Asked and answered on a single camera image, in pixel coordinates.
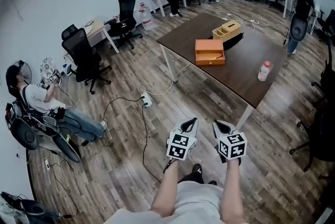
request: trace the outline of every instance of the standing fan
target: standing fan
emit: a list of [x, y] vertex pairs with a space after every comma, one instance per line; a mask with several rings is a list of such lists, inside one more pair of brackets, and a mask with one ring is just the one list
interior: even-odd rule
[[14, 62], [13, 65], [18, 66], [20, 68], [20, 73], [25, 78], [25, 82], [27, 84], [31, 84], [32, 75], [29, 65], [22, 60]]

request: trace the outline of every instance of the brown table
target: brown table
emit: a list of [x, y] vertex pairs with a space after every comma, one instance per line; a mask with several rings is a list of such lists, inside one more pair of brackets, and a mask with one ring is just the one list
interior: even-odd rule
[[[165, 48], [195, 65], [195, 40], [211, 38], [212, 30], [224, 23], [226, 23], [224, 19], [202, 13], [157, 40], [174, 82], [177, 82], [177, 77], [170, 52]], [[248, 104], [236, 125], [237, 129], [241, 128], [253, 109], [257, 108], [262, 101], [287, 56], [283, 48], [258, 31], [252, 31], [251, 28], [246, 27], [242, 28], [242, 32], [244, 37], [235, 46], [225, 51], [224, 65], [197, 66]], [[272, 70], [266, 81], [260, 82], [257, 75], [266, 60], [270, 61]]]

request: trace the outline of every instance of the wooden crate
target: wooden crate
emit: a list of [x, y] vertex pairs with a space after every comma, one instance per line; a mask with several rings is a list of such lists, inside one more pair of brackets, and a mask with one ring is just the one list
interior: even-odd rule
[[222, 42], [237, 36], [241, 33], [241, 25], [234, 20], [231, 20], [221, 27], [213, 30], [213, 39], [221, 40]]
[[197, 65], [224, 64], [224, 46], [221, 40], [196, 40], [195, 63]]

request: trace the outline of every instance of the water bottle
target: water bottle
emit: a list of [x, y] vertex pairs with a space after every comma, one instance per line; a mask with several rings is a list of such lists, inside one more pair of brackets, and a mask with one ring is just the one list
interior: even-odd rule
[[151, 30], [154, 27], [153, 18], [149, 9], [144, 3], [140, 3], [140, 20], [145, 30]]
[[269, 73], [270, 73], [270, 62], [265, 61], [263, 66], [261, 66], [261, 70], [258, 73], [258, 80], [264, 82]]

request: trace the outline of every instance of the wooden floor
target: wooden floor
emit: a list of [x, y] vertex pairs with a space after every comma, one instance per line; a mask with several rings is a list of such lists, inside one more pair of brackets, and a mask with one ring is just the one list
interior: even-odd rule
[[[181, 9], [185, 18], [162, 18], [158, 12], [154, 16], [158, 26], [143, 39], [136, 38], [134, 50], [125, 46], [120, 54], [114, 54], [108, 47], [98, 48], [104, 64], [113, 67], [105, 75], [112, 81], [111, 85], [99, 83], [95, 87], [96, 94], [91, 95], [84, 83], [76, 83], [71, 76], [65, 79], [63, 89], [77, 108], [99, 121], [106, 104], [116, 97], [138, 99], [144, 91], [163, 93], [170, 87], [171, 80], [155, 40], [201, 12], [236, 19], [234, 15], [227, 15], [229, 11], [241, 19], [258, 20], [260, 25], [255, 31], [284, 47], [282, 33], [287, 33], [289, 21], [275, 8], [245, 0], [192, 5]], [[295, 122], [301, 119], [310, 124], [313, 120], [316, 110], [312, 102], [321, 93], [310, 82], [319, 79], [325, 59], [328, 59], [326, 46], [317, 38], [306, 35], [297, 54], [287, 57], [264, 100], [242, 127], [248, 139], [248, 156], [240, 166], [241, 189], [249, 223], [312, 223], [319, 214], [318, 198], [327, 182], [319, 180], [318, 175], [327, 174], [332, 164], [314, 160], [311, 169], [304, 173], [308, 147], [293, 156], [288, 151], [307, 141], [307, 135], [296, 127]], [[174, 60], [176, 70], [188, 64], [176, 56]], [[70, 104], [64, 94], [57, 93], [57, 98]], [[215, 138], [211, 125], [214, 119], [236, 124], [246, 108], [245, 103], [192, 65], [179, 75], [178, 82], [167, 94], [152, 99], [153, 106], [144, 110], [149, 129], [145, 157], [149, 169], [157, 177], [162, 177], [167, 162], [165, 141], [169, 132], [177, 120], [197, 117], [199, 141], [191, 158], [182, 163], [180, 177], [199, 162], [204, 168], [205, 181], [217, 180], [222, 186], [226, 166], [220, 163], [213, 147]], [[80, 147], [82, 162], [71, 164], [74, 172], [64, 162], [62, 168], [54, 166], [57, 178], [69, 190], [80, 210], [76, 218], [64, 223], [99, 224], [122, 207], [131, 211], [149, 209], [159, 184], [142, 165], [146, 133], [141, 106], [141, 101], [112, 103], [106, 114], [107, 133], [102, 139]], [[38, 166], [43, 158], [48, 158], [51, 164], [59, 164], [62, 160], [43, 149], [30, 154], [37, 199], [63, 214], [74, 214], [75, 207], [52, 172], [44, 165]]]

